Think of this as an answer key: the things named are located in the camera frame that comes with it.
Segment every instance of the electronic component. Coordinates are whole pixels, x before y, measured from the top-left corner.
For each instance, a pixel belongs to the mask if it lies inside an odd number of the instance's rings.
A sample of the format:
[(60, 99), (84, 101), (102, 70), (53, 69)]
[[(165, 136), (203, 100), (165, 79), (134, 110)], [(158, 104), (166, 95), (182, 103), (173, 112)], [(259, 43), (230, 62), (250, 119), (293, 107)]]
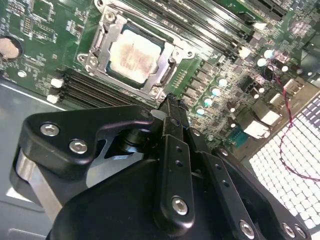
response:
[(260, 96), (259, 91), (255, 87), (251, 89), (250, 94), (254, 99), (258, 99)]
[(248, 0), (248, 2), (276, 21), (281, 21), (287, 14), (286, 10), (272, 0)]
[(272, 49), (269, 49), (266, 47), (263, 48), (261, 52), (262, 52), (264, 58), (266, 58), (266, 59), (270, 59), (274, 56), (274, 51)]
[(267, 65), (267, 60), (265, 58), (258, 57), (255, 60), (255, 63), (257, 64), (258, 67), (264, 67), (265, 65)]
[(289, 75), (283, 75), (280, 78), (280, 82), (287, 93), (294, 96), (299, 92), (306, 84), (305, 80), (297, 76), (295, 79), (291, 78)]
[(236, 126), (235, 121), (232, 119), (232, 117), (228, 117), (228, 125), (230, 128), (234, 128)]
[(219, 87), (221, 88), (225, 88), (228, 85), (227, 79), (223, 76), (218, 77), (217, 82), (219, 83)]
[(205, 114), (205, 109), (202, 106), (196, 106), (195, 112), (196, 112), (196, 114), (202, 116)]
[(192, 78), (191, 82), (190, 82), (190, 86), (194, 87), (195, 89), (200, 89), (200, 88), (205, 88), (206, 85), (200, 81), (198, 81), (195, 78)]
[(213, 101), (209, 96), (204, 96), (203, 97), (203, 103), (205, 107), (211, 107)]
[(208, 63), (207, 61), (202, 61), (200, 64), (201, 68), (207, 73), (214, 74), (218, 71), (218, 67)]
[(282, 118), (280, 114), (278, 114), (270, 106), (267, 106), (262, 100), (256, 101), (252, 106), (252, 110), (255, 112), (261, 122), (269, 126), (274, 126)]
[(212, 93), (213, 96), (216, 96), (216, 97), (219, 97), (221, 94), (220, 89), (214, 86), (210, 88), (210, 92)]
[(235, 104), (231, 103), (231, 102), (227, 102), (226, 103), (226, 108), (231, 112), (231, 113), (234, 113), (236, 108), (235, 108)]
[(269, 127), (256, 119), (250, 110), (243, 110), (236, 117), (236, 121), (246, 134), (256, 139), (267, 138), (270, 135)]
[(89, 53), (77, 55), (90, 74), (149, 101), (158, 100), (182, 59), (192, 57), (190, 48), (170, 43), (110, 7), (102, 12)]
[(284, 73), (289, 70), (289, 67), (285, 65), (283, 62), (279, 61), (278, 59), (273, 59), (272, 63), (274, 64), (275, 67), (277, 67)]
[(12, 36), (0, 36), (0, 59), (14, 60), (23, 55), (23, 48), (16, 38)]

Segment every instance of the cable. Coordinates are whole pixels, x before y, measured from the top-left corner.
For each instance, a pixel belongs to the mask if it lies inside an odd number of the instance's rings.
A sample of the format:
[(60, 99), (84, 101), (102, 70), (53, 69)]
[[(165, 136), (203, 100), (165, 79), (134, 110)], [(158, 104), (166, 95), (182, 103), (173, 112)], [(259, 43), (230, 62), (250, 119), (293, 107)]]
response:
[(278, 76), (276, 76), (274, 73), (273, 73), (273, 76), (272, 78), (276, 81), (276, 83), (279, 85), (279, 87), (282, 89), (282, 95), (284, 97), (284, 102), (285, 102), (285, 107), (286, 107), (286, 110), (288, 112), (288, 115), (289, 115), (289, 126), (287, 128), (287, 130), (284, 132), (284, 134), (282, 135), (282, 137), (280, 138), (280, 145), (279, 145), (279, 148), (280, 148), (280, 161), (282, 163), (282, 165), (285, 167), (285, 169), (287, 169), (289, 172), (299, 176), (300, 178), (302, 179), (309, 179), (309, 180), (312, 180), (314, 182), (320, 182), (320, 179), (319, 178), (314, 178), (314, 177), (311, 177), (311, 176), (306, 176), (306, 175), (303, 175), (303, 174), (300, 174), (297, 172), (296, 169), (292, 169), (291, 167), (289, 167), (285, 160), (283, 159), (283, 150), (282, 150), (282, 145), (284, 143), (284, 138), (285, 136), (287, 135), (287, 133), (289, 132), (289, 130), (294, 126), (294, 123), (293, 123), (293, 118), (292, 118), (292, 114), (291, 114), (291, 109), (290, 109), (290, 106), (289, 106), (289, 101), (288, 101), (288, 98), (287, 98), (287, 92), (285, 90), (285, 88), (282, 86), (281, 82), (280, 82), (280, 79)]

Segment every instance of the black metal bracket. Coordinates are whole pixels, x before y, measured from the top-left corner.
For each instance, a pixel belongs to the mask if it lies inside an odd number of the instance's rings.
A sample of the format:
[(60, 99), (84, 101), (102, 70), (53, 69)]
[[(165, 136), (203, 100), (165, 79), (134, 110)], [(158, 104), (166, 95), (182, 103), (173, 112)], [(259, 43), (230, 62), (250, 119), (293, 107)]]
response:
[[(32, 115), (22, 126), (11, 183), (54, 220), (52, 240), (311, 240), (230, 152), (210, 153), (186, 111), (168, 94), (157, 117), (137, 105)], [(144, 156), (87, 189), (100, 140), (108, 157)]]

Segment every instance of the motherboard slot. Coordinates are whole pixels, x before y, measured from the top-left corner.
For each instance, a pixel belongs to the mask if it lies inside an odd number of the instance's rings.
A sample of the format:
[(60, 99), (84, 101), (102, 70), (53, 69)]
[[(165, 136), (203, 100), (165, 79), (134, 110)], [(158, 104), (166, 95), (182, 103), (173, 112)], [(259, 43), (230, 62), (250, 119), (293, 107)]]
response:
[(242, 35), (243, 34), (242, 30), (240, 30), (239, 28), (236, 28), (230, 22), (223, 19), (219, 14), (217, 14), (216, 12), (212, 11), (209, 8), (206, 8), (205, 6), (201, 5), (199, 2), (197, 2), (195, 0), (185, 0), (184, 2), (189, 7), (191, 7), (190, 11), (192, 11), (193, 13), (200, 13), (200, 14), (206, 16), (207, 18), (210, 18), (212, 21), (220, 24), (222, 27), (224, 27), (225, 29), (227, 29), (230, 32), (233, 32), (235, 35), (239, 35), (239, 34)]
[(199, 40), (206, 43), (209, 47), (219, 51), (220, 53), (225, 53), (227, 51), (227, 48), (223, 46), (222, 44), (213, 41), (211, 38), (208, 38), (204, 34), (201, 33), (201, 31), (195, 29), (194, 27), (186, 24), (183, 20), (180, 20), (177, 18), (177, 16), (173, 15), (172, 13), (169, 13), (163, 9), (161, 9), (158, 5), (155, 3), (149, 1), (149, 0), (138, 0), (141, 4), (145, 5), (146, 7), (152, 9), (155, 13), (158, 13), (160, 16), (166, 19), (167, 22), (170, 22), (173, 25), (177, 25), (180, 27), (183, 31), (185, 31), (188, 34), (194, 35)]
[(276, 21), (281, 21), (287, 14), (286, 10), (272, 0), (248, 0), (248, 2)]
[(151, 106), (76, 71), (64, 74), (63, 79), (66, 84), (62, 87), (61, 94), (65, 100), (97, 108), (141, 105), (148, 110), (152, 109)]
[(216, 37), (220, 38), (224, 42), (229, 42), (230, 44), (233, 43), (235, 40), (230, 37), (227, 33), (217, 29), (214, 25), (209, 24), (204, 19), (195, 16), (192, 12), (188, 9), (180, 5), (179, 3), (175, 2), (174, 0), (164, 0), (169, 6), (172, 6), (172, 11), (178, 13), (179, 15), (183, 16), (185, 19), (188, 19), (188, 23), (192, 26), (194, 23), (198, 24), (201, 28), (204, 28), (209, 33), (215, 35)]

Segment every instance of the black ram slot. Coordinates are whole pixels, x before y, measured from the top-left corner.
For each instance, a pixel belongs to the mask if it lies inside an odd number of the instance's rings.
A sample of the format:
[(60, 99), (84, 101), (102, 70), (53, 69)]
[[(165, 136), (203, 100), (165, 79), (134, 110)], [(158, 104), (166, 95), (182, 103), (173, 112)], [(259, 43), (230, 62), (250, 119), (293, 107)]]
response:
[(118, 92), (76, 71), (68, 70), (63, 78), (66, 85), (61, 91), (62, 100), (73, 102), (84, 108), (140, 105), (148, 110), (153, 109), (133, 97)]
[(281, 21), (287, 14), (286, 10), (272, 0), (248, 0), (248, 2), (276, 21)]
[(141, 4), (145, 5), (147, 8), (152, 9), (154, 12), (163, 16), (168, 22), (171, 22), (173, 25), (178, 25), (181, 29), (189, 34), (194, 35), (199, 40), (205, 42), (208, 46), (213, 49), (218, 50), (220, 53), (224, 53), (227, 49), (225, 46), (218, 42), (213, 42), (212, 39), (203, 35), (199, 30), (195, 29), (194, 27), (187, 27), (186, 23), (178, 19), (176, 16), (171, 15), (169, 12), (161, 9), (159, 6), (155, 5), (153, 2), (149, 0), (138, 0)]

